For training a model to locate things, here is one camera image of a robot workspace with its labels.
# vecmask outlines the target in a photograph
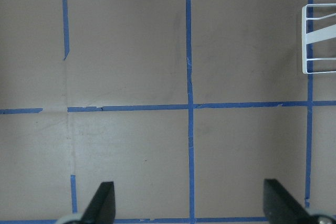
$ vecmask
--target white plastic frame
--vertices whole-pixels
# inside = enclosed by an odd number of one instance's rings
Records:
[[[307,17],[307,7],[336,7],[336,4],[309,4],[302,8],[302,72],[306,74],[312,74],[312,73],[336,73],[335,71],[320,71],[320,72],[308,72],[307,70],[307,64],[308,61],[314,61],[314,60],[336,60],[336,58],[312,58],[307,59],[307,44],[332,39],[336,37],[336,24],[332,26],[328,26],[316,31],[312,31],[310,33],[307,33],[307,21],[308,20],[321,20],[324,18],[329,18],[336,16],[336,13],[323,16],[323,17],[317,17],[317,18],[309,18]]]

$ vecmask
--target black object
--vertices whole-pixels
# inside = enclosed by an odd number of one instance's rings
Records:
[[[310,215],[276,179],[264,180],[264,214],[270,224],[336,224],[326,215]]]
[[[66,224],[113,224],[115,213],[113,182],[103,182],[79,221]]]

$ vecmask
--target floor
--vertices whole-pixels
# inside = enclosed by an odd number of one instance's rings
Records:
[[[336,214],[308,3],[335,0],[0,0],[0,224],[83,212],[110,180],[116,223],[261,223],[264,178]]]

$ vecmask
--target vertical blue tape line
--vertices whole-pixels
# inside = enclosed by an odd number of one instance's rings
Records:
[[[314,0],[308,0],[309,4],[313,4]],[[308,15],[312,17],[312,9],[308,10]],[[312,21],[308,22],[308,32],[313,31]],[[313,57],[312,45],[308,46],[308,58]],[[312,61],[308,64],[308,71],[313,71]],[[310,175],[311,175],[311,152],[312,152],[312,120],[313,120],[313,75],[308,75],[308,94],[307,94],[307,149],[306,149],[306,187],[304,193],[305,207],[309,207],[310,199]]]
[[[194,99],[192,84],[192,24],[191,0],[185,0],[186,56],[187,56],[187,91],[188,91],[188,153],[189,153],[189,218],[190,224],[195,219],[195,168],[194,168]]]
[[[69,19],[68,19],[68,0],[62,0],[63,5],[63,32],[64,32],[64,59],[68,57],[70,51],[69,39]]]
[[[70,176],[70,184],[71,184],[71,205],[72,205],[72,213],[77,213],[77,191],[76,191],[76,176]]]

